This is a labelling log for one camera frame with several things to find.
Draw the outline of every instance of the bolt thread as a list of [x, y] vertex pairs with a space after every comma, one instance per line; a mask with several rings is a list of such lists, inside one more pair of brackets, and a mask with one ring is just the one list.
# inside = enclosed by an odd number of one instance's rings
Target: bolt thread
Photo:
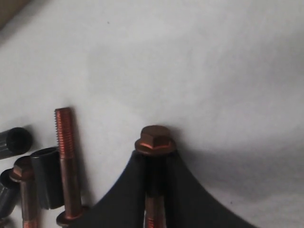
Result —
[[148, 228], [154, 228], [154, 219], [148, 218]]
[[23, 228], [38, 228], [38, 223], [36, 220], [23, 221]]
[[70, 108], [55, 110], [57, 142], [61, 159], [74, 157], [73, 118]]

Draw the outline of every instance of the bolt head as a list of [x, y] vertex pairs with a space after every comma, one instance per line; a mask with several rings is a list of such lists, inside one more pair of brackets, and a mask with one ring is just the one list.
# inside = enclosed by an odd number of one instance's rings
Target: bolt head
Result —
[[164, 126], [147, 126], [141, 132], [140, 145], [150, 149], [169, 147], [171, 143], [170, 130]]
[[15, 161], [10, 178], [16, 182], [34, 179], [34, 170], [29, 156], [21, 157]]

